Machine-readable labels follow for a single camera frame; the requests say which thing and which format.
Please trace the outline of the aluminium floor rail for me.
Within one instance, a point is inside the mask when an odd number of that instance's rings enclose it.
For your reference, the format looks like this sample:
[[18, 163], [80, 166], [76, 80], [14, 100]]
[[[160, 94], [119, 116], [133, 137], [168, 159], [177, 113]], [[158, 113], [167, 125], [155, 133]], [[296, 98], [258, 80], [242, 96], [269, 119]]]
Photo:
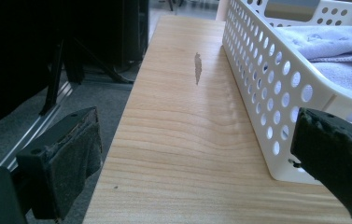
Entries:
[[45, 115], [39, 116], [17, 144], [0, 160], [0, 167], [6, 167], [13, 171], [17, 167], [16, 155], [22, 149], [27, 147], [33, 140], [40, 136], [50, 126], [56, 118], [65, 101], [73, 93], [76, 85], [66, 81], [57, 95], [57, 103]]

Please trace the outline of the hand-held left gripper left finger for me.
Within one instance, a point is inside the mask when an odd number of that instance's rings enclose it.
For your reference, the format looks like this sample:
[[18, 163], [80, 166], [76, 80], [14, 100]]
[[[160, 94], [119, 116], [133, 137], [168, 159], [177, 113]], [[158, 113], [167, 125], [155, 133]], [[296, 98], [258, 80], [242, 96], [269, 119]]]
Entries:
[[71, 113], [17, 153], [18, 167], [33, 181], [33, 214], [38, 219], [64, 219], [102, 166], [97, 109]]

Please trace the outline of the light blue towel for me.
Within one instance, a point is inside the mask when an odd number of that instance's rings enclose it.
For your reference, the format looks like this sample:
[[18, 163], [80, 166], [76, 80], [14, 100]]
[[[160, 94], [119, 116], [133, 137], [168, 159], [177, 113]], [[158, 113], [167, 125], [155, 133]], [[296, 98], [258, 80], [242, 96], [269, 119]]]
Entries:
[[290, 26], [276, 31], [325, 78], [352, 91], [352, 26]]

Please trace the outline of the white perforated plastic basket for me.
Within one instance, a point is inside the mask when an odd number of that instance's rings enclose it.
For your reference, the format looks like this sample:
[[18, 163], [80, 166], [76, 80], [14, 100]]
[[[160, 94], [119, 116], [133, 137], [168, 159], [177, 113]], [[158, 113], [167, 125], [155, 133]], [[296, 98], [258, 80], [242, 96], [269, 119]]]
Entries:
[[352, 123], [352, 90], [319, 73], [278, 33], [292, 25], [341, 28], [352, 25], [352, 3], [321, 0], [309, 21], [271, 18], [269, 0], [230, 0], [222, 39], [271, 176], [280, 181], [317, 184], [293, 164], [290, 153], [298, 110], [309, 107]]

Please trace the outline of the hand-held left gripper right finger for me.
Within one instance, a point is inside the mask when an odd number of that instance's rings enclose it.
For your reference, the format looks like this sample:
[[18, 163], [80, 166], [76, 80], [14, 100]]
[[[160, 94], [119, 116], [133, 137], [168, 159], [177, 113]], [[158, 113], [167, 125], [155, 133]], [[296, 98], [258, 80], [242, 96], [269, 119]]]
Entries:
[[352, 217], [352, 124], [302, 107], [292, 138], [293, 163], [321, 182]]

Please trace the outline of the black metal stand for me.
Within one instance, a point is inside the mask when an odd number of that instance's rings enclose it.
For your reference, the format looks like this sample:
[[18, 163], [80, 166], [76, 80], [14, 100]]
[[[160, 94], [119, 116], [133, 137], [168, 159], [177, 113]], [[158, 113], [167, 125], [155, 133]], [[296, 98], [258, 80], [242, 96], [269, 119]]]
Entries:
[[57, 105], [58, 91], [62, 68], [65, 68], [68, 80], [80, 84], [84, 79], [83, 65], [79, 54], [90, 58], [101, 70], [103, 70], [112, 80], [117, 83], [133, 84], [134, 81], [128, 79], [102, 62], [91, 50], [85, 47], [76, 37], [59, 35], [56, 38], [54, 56], [49, 72], [49, 85], [47, 88], [46, 101], [40, 116], [46, 115], [54, 106]]

